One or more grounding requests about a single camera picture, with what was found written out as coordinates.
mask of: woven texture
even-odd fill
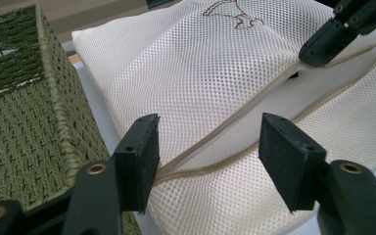
[[[109,157],[76,71],[38,6],[0,16],[0,200],[25,209]],[[126,234],[138,234],[127,213]]]
[[[376,66],[376,32],[360,36],[326,68],[300,64],[300,48],[332,16],[312,0],[185,0],[73,35],[119,134],[137,117],[161,116],[163,166],[150,209],[164,234],[276,234],[308,216],[288,213],[252,144],[259,140],[261,112],[290,108],[285,118],[295,118]],[[297,71],[297,82],[288,80]],[[282,89],[271,97],[276,104],[265,102]],[[376,90],[367,92],[376,99]],[[355,90],[344,98],[352,103],[336,102],[302,127],[316,123],[309,134],[318,133],[317,141],[341,143],[325,146],[329,151],[364,150],[369,137],[376,140],[376,128],[364,127],[376,127],[376,101],[365,101],[357,113],[366,114],[364,122],[339,117],[355,112],[363,95]],[[335,124],[335,132],[323,123]],[[254,148],[243,153],[248,147]],[[339,158],[357,162],[358,152],[343,153]]]

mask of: black clamp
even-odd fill
[[[320,204],[323,235],[376,234],[376,177],[349,161],[325,162],[326,151],[289,120],[264,114],[258,157],[289,211]]]
[[[299,58],[314,67],[328,64],[359,34],[376,28],[376,0],[342,0],[335,18],[326,22],[301,48]]]

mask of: wicker basket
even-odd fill
[[[0,200],[30,209],[109,157],[76,71],[39,6],[0,16]],[[132,214],[127,233],[137,233]]]

